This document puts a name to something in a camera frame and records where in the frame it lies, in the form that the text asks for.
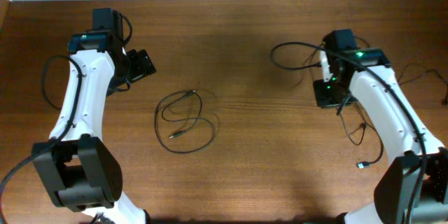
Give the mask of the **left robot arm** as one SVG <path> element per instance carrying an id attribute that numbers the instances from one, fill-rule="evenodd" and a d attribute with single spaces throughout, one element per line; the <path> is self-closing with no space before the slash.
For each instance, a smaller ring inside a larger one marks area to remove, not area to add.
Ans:
<path id="1" fill-rule="evenodd" d="M 49 140 L 34 144 L 33 165 L 56 207 L 106 223 L 149 223 L 146 210 L 123 191 L 123 173 L 102 140 L 107 96 L 156 72 L 145 50 L 126 50 L 123 25 L 112 8 L 92 12 L 92 28 L 68 43 L 70 74 L 59 118 Z"/>

